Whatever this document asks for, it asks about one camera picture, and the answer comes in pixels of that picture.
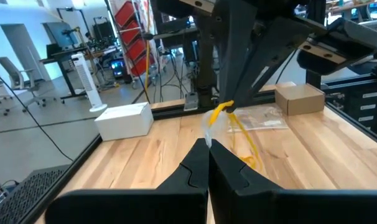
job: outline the black mesh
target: black mesh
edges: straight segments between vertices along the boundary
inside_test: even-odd
[[[20,223],[69,166],[33,171],[0,204],[0,223]]]

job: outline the yellow wire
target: yellow wire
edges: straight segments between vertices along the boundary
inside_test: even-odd
[[[226,103],[219,104],[218,107],[213,110],[213,113],[210,116],[209,126],[211,126],[216,121],[220,112],[223,111],[224,108],[226,108],[227,106],[232,106],[233,104],[234,104],[233,100],[228,101]],[[256,150],[256,146],[255,146],[254,142],[252,141],[251,137],[249,136],[247,130],[245,130],[243,124],[241,124],[241,122],[239,121],[239,119],[237,118],[237,116],[234,113],[229,113],[228,118],[230,119],[231,125],[236,123],[238,125],[238,127],[240,127],[240,130],[244,133],[246,140],[249,142],[249,145],[251,145],[253,154],[255,156],[255,158],[252,157],[252,156],[248,156],[248,157],[240,157],[240,159],[242,161],[244,161],[245,163],[247,163],[247,165],[249,165],[250,168],[252,168],[252,169],[256,168],[256,160],[258,160],[259,161],[259,169],[262,170],[262,160],[260,159],[258,150]],[[235,133],[234,133],[234,128],[233,128],[233,150],[234,150],[234,148],[235,148]]]
[[[150,32],[150,24],[151,24],[151,21],[150,21],[150,0],[147,0],[147,32]],[[147,94],[147,86],[148,86],[148,79],[149,79],[149,66],[150,66],[150,41],[147,40],[146,43],[147,43],[146,79],[144,80],[144,91]]]

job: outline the cardboard box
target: cardboard box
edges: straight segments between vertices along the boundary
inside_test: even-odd
[[[153,122],[149,103],[108,108],[95,119],[104,141],[144,136]]]
[[[276,89],[276,103],[286,115],[322,111],[324,102],[324,92],[308,84]]]

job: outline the white box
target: white box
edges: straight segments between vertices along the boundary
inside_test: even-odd
[[[108,108],[95,119],[103,141],[144,136],[153,122],[149,103]]]

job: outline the gray floor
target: gray floor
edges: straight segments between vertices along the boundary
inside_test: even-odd
[[[178,73],[181,70],[181,61],[181,58],[177,59]],[[268,81],[268,84],[275,83],[281,69]],[[172,74],[173,69],[169,63],[167,72],[162,76],[162,83],[168,81]],[[349,69],[344,68],[322,79],[329,80],[355,75]],[[70,73],[69,77],[75,88],[82,88],[75,72]],[[295,57],[288,64],[279,80],[280,83],[289,81],[296,84],[305,83],[305,70],[299,67]],[[179,85],[179,82],[174,78],[169,84]],[[184,85],[189,90],[189,82],[185,77]],[[42,83],[37,94],[61,97],[67,95],[68,92],[65,80],[58,78],[52,82]],[[102,91],[100,97],[108,106],[120,106],[132,103],[140,92],[142,92],[141,85],[138,85],[136,90],[132,89],[131,85],[121,85],[119,88]],[[151,85],[148,89],[151,101],[154,99],[154,93],[156,93],[156,102],[158,102],[160,99],[159,81],[156,87]],[[164,101],[176,100],[180,98],[180,91],[174,86],[165,86],[162,88],[162,95]],[[29,93],[19,96],[23,101],[30,98]],[[145,94],[137,100],[138,103],[145,101]],[[2,106],[7,106],[11,112],[8,116],[3,116],[0,113],[0,182],[9,179],[22,181],[33,170],[70,163],[46,138],[34,120],[27,113],[21,111],[22,106],[16,99],[3,100]],[[90,107],[89,101],[85,97],[81,97],[67,99],[65,104],[61,104],[59,100],[48,101],[46,107],[33,104],[29,106],[29,110],[59,148],[66,155],[75,159],[98,134],[93,120],[100,113],[89,112]]]

